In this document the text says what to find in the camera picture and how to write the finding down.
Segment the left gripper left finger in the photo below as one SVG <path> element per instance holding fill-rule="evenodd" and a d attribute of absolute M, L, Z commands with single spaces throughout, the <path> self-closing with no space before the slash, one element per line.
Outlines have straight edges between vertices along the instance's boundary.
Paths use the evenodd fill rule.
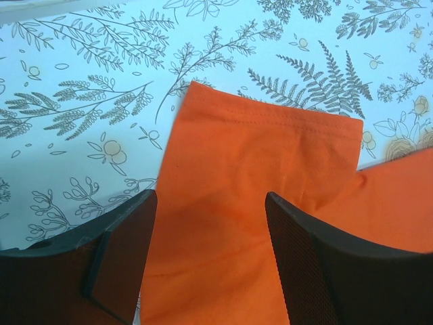
<path fill-rule="evenodd" d="M 145 190 L 73 230 L 1 251 L 1 323 L 132 324 L 157 203 Z"/>

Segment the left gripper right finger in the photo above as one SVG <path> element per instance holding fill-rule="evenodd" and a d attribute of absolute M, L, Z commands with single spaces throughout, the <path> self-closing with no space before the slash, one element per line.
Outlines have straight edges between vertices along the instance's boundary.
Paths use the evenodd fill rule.
<path fill-rule="evenodd" d="M 432 255 L 376 244 L 274 192 L 267 225 L 291 324 L 431 324 Z"/>

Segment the orange t shirt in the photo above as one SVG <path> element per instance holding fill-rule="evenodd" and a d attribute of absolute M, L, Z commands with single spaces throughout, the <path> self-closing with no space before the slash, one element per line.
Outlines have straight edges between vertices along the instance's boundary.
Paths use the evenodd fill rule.
<path fill-rule="evenodd" d="M 432 250 L 432 150 L 358 170 L 360 120 L 187 90 L 157 183 L 143 324 L 287 324 L 265 213 L 275 192 L 346 232 Z"/>

